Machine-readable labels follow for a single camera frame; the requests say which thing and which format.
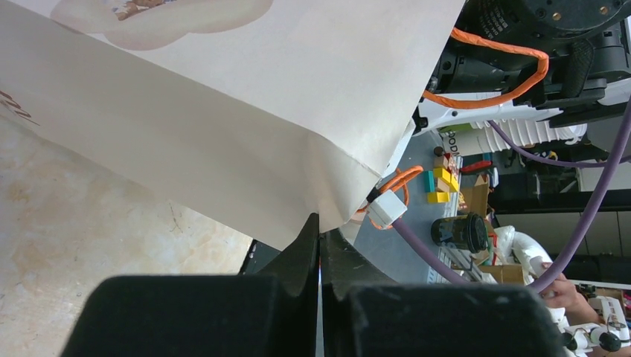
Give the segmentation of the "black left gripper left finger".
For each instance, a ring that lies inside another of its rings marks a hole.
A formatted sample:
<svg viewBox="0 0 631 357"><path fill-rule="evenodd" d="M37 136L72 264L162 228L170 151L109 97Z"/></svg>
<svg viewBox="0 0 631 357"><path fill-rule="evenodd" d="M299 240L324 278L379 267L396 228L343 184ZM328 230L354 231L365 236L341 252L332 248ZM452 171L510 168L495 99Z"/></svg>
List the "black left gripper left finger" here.
<svg viewBox="0 0 631 357"><path fill-rule="evenodd" d="M273 287L264 327L267 356L316 353L319 236L319 215L312 213L295 240L258 272Z"/></svg>

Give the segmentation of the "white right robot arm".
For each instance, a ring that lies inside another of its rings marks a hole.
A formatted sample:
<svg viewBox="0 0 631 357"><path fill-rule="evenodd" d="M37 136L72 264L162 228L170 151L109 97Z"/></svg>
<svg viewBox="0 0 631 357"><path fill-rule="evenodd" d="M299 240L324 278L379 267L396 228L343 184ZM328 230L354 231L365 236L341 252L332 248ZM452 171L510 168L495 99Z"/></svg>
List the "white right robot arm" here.
<svg viewBox="0 0 631 357"><path fill-rule="evenodd" d="M628 1L466 1L412 118L417 133L487 120L580 123L630 83Z"/></svg>

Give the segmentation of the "person hand in background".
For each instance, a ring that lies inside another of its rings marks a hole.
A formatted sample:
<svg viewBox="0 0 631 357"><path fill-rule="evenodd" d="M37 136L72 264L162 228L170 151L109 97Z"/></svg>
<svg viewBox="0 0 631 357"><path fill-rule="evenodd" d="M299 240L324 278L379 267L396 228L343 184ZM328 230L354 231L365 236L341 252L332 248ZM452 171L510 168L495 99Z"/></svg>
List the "person hand in background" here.
<svg viewBox="0 0 631 357"><path fill-rule="evenodd" d="M565 316L572 325L600 323L598 313L589 305L588 301L576 289L576 286L568 280L564 274L560 274L547 288L540 292L548 308L563 308Z"/></svg>

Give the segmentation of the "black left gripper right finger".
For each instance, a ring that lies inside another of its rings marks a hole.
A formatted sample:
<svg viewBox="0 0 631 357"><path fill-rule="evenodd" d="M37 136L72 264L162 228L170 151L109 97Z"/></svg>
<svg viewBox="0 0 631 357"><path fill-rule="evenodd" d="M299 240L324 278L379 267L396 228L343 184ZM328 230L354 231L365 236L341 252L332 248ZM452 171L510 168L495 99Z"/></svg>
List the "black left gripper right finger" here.
<svg viewBox="0 0 631 357"><path fill-rule="evenodd" d="M322 327L325 356L361 356L362 333L369 327L359 293L394 284L358 252L340 230L320 236Z"/></svg>

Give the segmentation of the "teddy bear paper bag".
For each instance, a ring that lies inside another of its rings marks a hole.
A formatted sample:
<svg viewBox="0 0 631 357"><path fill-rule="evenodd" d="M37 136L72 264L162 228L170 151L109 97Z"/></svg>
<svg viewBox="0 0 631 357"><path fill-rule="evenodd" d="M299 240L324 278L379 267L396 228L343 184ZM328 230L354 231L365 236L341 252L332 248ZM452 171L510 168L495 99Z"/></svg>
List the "teddy bear paper bag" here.
<svg viewBox="0 0 631 357"><path fill-rule="evenodd" d="M465 1L3 1L38 136L282 249L392 173Z"/></svg>

